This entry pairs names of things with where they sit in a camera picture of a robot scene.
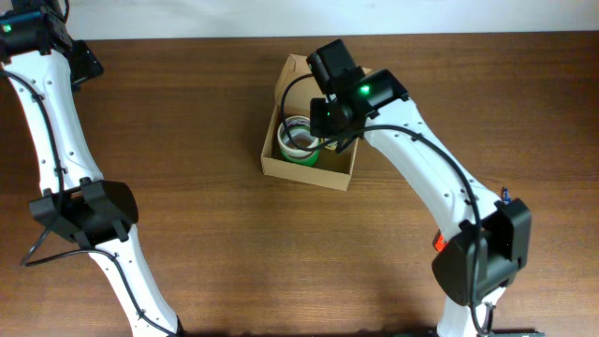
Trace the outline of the blue pen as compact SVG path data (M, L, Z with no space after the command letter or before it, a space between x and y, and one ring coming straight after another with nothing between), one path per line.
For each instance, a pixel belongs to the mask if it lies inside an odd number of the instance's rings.
M511 197L510 197L508 188L503 187L501 194L502 194L502 202L504 204L509 204L511 202Z

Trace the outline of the brown cardboard box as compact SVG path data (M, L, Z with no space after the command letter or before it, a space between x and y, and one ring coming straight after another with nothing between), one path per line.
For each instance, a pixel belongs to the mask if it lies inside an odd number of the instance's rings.
M291 163L280 151L277 131L282 122L281 99L285 88L292 80L311 74L306 59L307 57L303 55L289 54L275 84L275 104L260 155L263 173L267 176L346 191L352 178L359 140L356 139L340 154L332 150L320 150L318 160L312 167ZM313 97L324 98L313 78L296 83L285 98L285 117L296 115L309 117L310 100Z

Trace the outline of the white masking tape roll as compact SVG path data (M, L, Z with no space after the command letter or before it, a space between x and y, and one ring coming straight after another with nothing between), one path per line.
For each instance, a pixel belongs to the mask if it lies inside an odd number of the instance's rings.
M319 138L311 134L310 119L301 115L287 117L280 123L277 141L283 154L294 159L313 155L314 151L305 151L305 148L313 148L319 144Z

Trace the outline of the green tape roll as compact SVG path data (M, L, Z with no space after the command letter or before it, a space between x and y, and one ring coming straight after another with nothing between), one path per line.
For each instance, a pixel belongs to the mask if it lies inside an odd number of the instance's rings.
M279 146L283 157L287 161L307 167L314 166L320 154L319 150L308 152L295 147L291 143L284 142L280 143Z

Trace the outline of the orange utility knife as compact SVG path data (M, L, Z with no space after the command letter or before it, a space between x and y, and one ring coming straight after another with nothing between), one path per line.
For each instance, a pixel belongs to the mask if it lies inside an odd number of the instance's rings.
M446 239L440 231L434 236L432 246L437 252L442 252L446 248Z

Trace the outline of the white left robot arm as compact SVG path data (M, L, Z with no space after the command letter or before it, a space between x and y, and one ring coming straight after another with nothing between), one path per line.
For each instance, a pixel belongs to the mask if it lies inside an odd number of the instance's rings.
M67 31L67 1L1 4L1 75L19 98L37 154L41 196L28 205L44 227L24 267L87 255L107 277L135 336L183 336L139 243L139 210L126 183L109 181L84 137L73 95L104 68ZM50 234L76 244L70 253L32 258Z

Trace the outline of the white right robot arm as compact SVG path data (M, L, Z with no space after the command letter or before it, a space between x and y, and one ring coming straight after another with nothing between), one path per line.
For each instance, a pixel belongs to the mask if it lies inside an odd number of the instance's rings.
M499 298L527 264L532 213L470 174L432 133L387 69L366 73L340 40L307 64L322 92L311 132L327 142L365 139L415 190L439 228L433 275L446 294L439 336L489 336Z

